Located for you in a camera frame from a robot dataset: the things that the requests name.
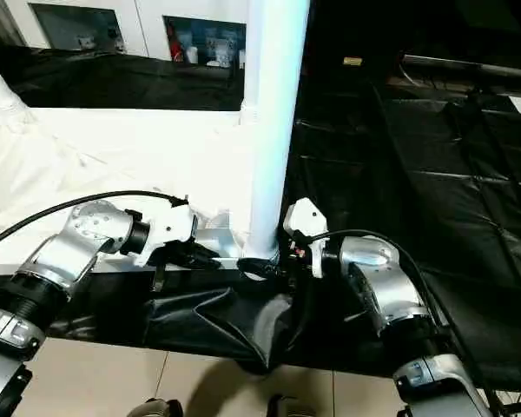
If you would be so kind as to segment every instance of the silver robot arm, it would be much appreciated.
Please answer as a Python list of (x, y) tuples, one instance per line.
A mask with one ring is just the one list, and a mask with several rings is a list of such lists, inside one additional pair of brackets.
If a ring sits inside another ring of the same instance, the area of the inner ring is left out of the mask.
[(40, 348), (49, 325), (82, 285), (100, 253), (134, 254), (143, 266), (167, 242), (189, 242), (197, 219), (188, 205), (142, 222), (139, 213), (94, 201), (73, 208), (51, 236), (0, 288), (0, 417), (10, 416), (31, 379), (24, 366)]
[(341, 274), (353, 288), (397, 370), (393, 379), (413, 417), (491, 417), (461, 360), (438, 337), (435, 318), (399, 263), (400, 252), (373, 235), (347, 236), (336, 245), (308, 236), (326, 232), (326, 218), (308, 200), (292, 205), (284, 221), (306, 237), (315, 278)]

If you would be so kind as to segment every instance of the tile floor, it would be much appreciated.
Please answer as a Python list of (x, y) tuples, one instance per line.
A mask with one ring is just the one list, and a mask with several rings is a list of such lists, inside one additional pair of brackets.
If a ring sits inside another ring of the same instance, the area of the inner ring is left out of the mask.
[(319, 417), (395, 417), (390, 380), (300, 367), (253, 377), (232, 361), (48, 339), (16, 417), (125, 417), (151, 397), (178, 399), (186, 417), (264, 417), (273, 394), (295, 396)]

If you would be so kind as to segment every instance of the white fabric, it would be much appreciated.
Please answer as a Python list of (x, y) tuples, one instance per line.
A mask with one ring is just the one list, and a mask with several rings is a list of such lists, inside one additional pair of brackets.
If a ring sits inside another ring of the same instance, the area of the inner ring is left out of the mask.
[[(203, 224), (230, 214), (247, 233), (252, 148), (237, 112), (119, 109), (33, 109), (21, 133), (0, 122), (0, 231), (42, 209), (119, 189), (188, 195)], [(148, 197), (120, 197), (119, 207), (145, 215), (166, 207)], [(67, 212), (42, 219), (0, 244), (0, 263), (22, 261), (33, 234), (62, 227)]]

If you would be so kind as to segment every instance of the black cable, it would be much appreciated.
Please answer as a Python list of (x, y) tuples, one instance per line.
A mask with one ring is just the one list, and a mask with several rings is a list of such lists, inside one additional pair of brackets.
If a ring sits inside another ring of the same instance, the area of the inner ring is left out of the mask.
[(483, 390), (485, 391), (486, 399), (488, 400), (488, 403), (491, 407), (491, 411), (494, 415), (503, 415), (504, 417), (509, 417), (509, 414), (506, 412), (504, 408), (504, 404), (499, 400), (498, 396), (492, 391), (486, 382), (486, 379), (482, 372), (480, 371), (480, 368), (478, 367), (478, 363), (475, 360), (475, 358), (472, 356), (471, 351), (465, 344), (465, 340), (463, 339), (461, 332), (455, 323), (455, 321), (452, 318), (452, 315), (448, 312), (448, 310), (445, 308), (444, 303), (440, 300), (438, 295), (435, 291), (433, 291), (428, 283), (426, 282), (425, 278), (423, 278), (423, 275), (413, 260), (413, 258), (409, 255), (409, 253), (403, 249), (398, 243), (394, 242), (392, 239), (388, 238), (387, 236), (384, 236), (380, 233), (373, 232), (371, 230), (365, 230), (361, 228), (349, 228), (349, 229), (343, 229), (343, 230), (334, 230), (332, 232), (326, 232), (322, 233), (320, 235), (315, 236), (307, 236), (307, 242), (312, 243), (314, 241), (318, 241), (320, 239), (326, 239), (328, 237), (335, 237), (335, 236), (366, 236), (366, 235), (372, 235), (375, 237), (378, 237), (379, 239), (382, 239), (383, 241), (386, 241), (393, 245), (399, 253), (407, 258), (407, 260), (412, 264), (412, 267), (415, 270), (415, 274), (418, 276), (419, 283), (421, 286), (421, 289), (425, 292), (424, 297), (427, 299), (427, 307), (429, 312), (431, 313), (432, 318), (434, 319), (435, 323), (438, 325), (440, 323), (438, 310), (436, 309), (436, 306), (433, 305), (432, 301), (436, 301), (436, 303), (439, 305), (440, 310), (445, 316), (445, 319), (448, 321), (450, 327), (452, 328), (452, 332), (454, 333), (456, 339), (458, 340), (458, 344), (461, 347), (461, 350), (463, 351), (464, 357), (468, 360), (468, 362), (471, 364), (472, 372), (478, 377), (480, 380)]
[(100, 194), (93, 194), (93, 195), (87, 195), (85, 197), (76, 198), (75, 200), (71, 200), (69, 202), (63, 202), (61, 204), (57, 204), (54, 207), (47, 208), (43, 211), (40, 211), (34, 215), (31, 215), (27, 217), (24, 220), (21, 220), (20, 222), (14, 224), (10, 228), (5, 229), (2, 233), (0, 233), (0, 242), (9, 237), (10, 235), (13, 235), (16, 233), (20, 228), (24, 228), (28, 224), (35, 222), (47, 215), (51, 215), (52, 213), (55, 213), (56, 211), (68, 209), (70, 207), (76, 206), (78, 204), (83, 204), (84, 202), (92, 202), (94, 200), (100, 200), (102, 198), (110, 198), (110, 197), (117, 197), (120, 195), (144, 195), (147, 197), (154, 197), (154, 198), (161, 198), (163, 200), (168, 200), (172, 203), (172, 206), (180, 206), (182, 204), (187, 204), (185, 200), (182, 200), (177, 197), (173, 197), (171, 195), (163, 194), (163, 193), (156, 193), (154, 191), (141, 191), (139, 189), (134, 190), (124, 190), (124, 191), (109, 191), (108, 193), (100, 193)]

